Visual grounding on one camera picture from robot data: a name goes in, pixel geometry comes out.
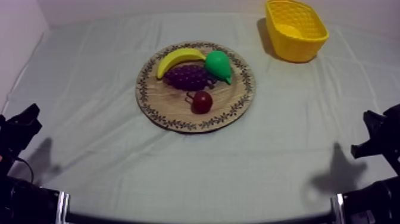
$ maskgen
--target round plate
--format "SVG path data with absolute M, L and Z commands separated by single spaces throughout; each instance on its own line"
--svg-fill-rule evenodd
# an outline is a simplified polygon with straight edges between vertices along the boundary
M 232 84 L 218 81 L 214 88 L 204 89 L 214 102 L 207 114 L 193 114 L 186 91 L 175 89 L 156 78 L 160 61 L 179 48 L 196 48 L 204 55 L 211 51 L 223 51 L 229 57 Z M 204 65 L 204 62 L 186 62 L 177 67 L 183 64 Z M 143 66 L 137 77 L 136 99 L 140 109 L 156 125 L 177 132 L 201 133 L 220 129 L 237 120 L 249 107 L 254 89 L 255 80 L 249 66 L 231 49 L 210 42 L 183 42 L 162 49 Z

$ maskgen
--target red cherry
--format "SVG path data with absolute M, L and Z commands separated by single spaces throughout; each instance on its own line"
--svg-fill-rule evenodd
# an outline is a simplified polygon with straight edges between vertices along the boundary
M 192 107 L 196 113 L 205 114 L 210 111 L 213 105 L 213 99 L 211 95 L 204 91 L 196 92 L 193 97 Z

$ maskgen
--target grape bunch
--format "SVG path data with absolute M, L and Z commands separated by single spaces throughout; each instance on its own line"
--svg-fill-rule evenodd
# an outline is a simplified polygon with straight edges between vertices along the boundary
M 176 89 L 184 91 L 200 91 L 209 83 L 215 83 L 209 72 L 201 66 L 181 66 L 167 71 L 165 81 Z

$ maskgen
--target toy fruit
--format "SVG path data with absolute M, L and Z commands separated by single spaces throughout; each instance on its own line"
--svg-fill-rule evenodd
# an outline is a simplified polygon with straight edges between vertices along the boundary
M 162 79 L 163 75 L 170 68 L 184 61 L 205 60 L 205 56 L 194 48 L 180 48 L 165 56 L 158 66 L 157 79 Z
M 205 68 L 216 78 L 232 83 L 228 56 L 222 51 L 213 51 L 205 59 Z
M 187 96 L 193 100 L 192 111 L 196 114 L 208 113 L 213 105 L 213 98 L 208 92 L 198 91 L 193 97 L 187 93 Z
M 164 80 L 176 89 L 200 91 L 213 82 L 210 73 L 201 66 L 181 66 L 167 71 Z

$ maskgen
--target gray tablecloth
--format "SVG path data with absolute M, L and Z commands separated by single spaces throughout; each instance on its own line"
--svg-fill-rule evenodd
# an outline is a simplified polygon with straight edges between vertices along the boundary
M 354 160 L 349 149 L 368 139 L 365 110 L 399 103 L 400 42 L 328 24 L 317 58 L 288 63 L 274 56 L 263 17 L 144 15 L 52 29 L 5 109 L 41 109 L 43 129 L 22 153 L 36 182 L 69 192 L 81 213 L 250 222 L 323 213 L 331 195 L 394 176 L 383 157 Z M 135 83 L 158 50 L 195 40 L 243 56 L 256 94 L 232 125 L 181 135 L 146 118 Z M 29 178 L 23 166 L 12 174 Z

